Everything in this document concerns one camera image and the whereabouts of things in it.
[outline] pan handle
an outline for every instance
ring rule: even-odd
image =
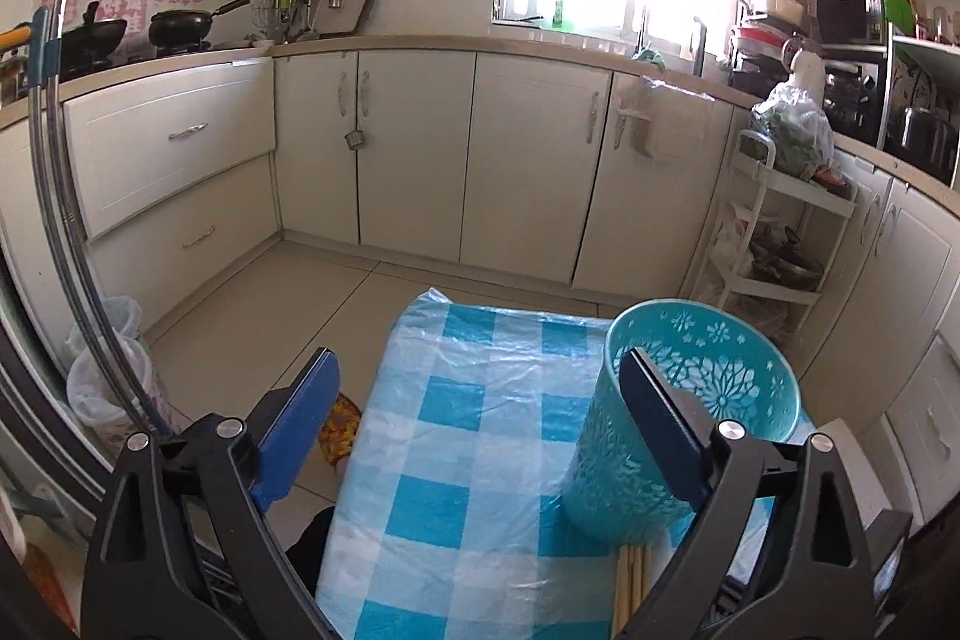
[[[254,0],[236,0],[236,1],[231,1],[229,4],[224,4],[223,6],[221,6],[221,7],[220,7],[219,9],[217,9],[215,12],[211,12],[211,13],[210,13],[210,17],[214,17],[214,18],[215,18],[215,17],[217,17],[218,15],[226,15],[227,12],[232,12],[234,9],[239,9],[241,6],[246,6],[246,5],[249,4],[251,1],[254,1]]]

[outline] upper cabinet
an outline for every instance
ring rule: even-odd
[[[610,81],[598,68],[477,56],[462,263],[570,282]]]
[[[704,229],[731,105],[618,74],[573,287],[677,296]]]

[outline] blue checkered tablecloth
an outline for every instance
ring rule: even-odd
[[[608,325],[435,290],[405,311],[320,572],[344,638],[608,640],[616,552],[560,506]]]

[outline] frying pan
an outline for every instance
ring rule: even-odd
[[[126,20],[95,20],[99,7],[99,1],[90,1],[83,12],[83,24],[62,36],[61,63],[66,68],[104,60],[127,32]]]
[[[189,44],[198,44],[210,33],[213,19],[218,15],[226,15],[234,9],[246,6],[253,0],[235,0],[224,4],[213,12],[200,9],[168,9],[157,12],[150,18],[150,43],[155,47],[172,49],[173,47],[187,47]]]

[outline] drawer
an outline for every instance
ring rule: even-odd
[[[275,149],[274,67],[254,58],[156,74],[64,104],[90,239],[205,177]]]
[[[90,247],[105,295],[130,295],[146,330],[181,299],[277,232],[269,156],[211,177]]]
[[[930,519],[960,489],[960,368],[939,335],[887,417]]]

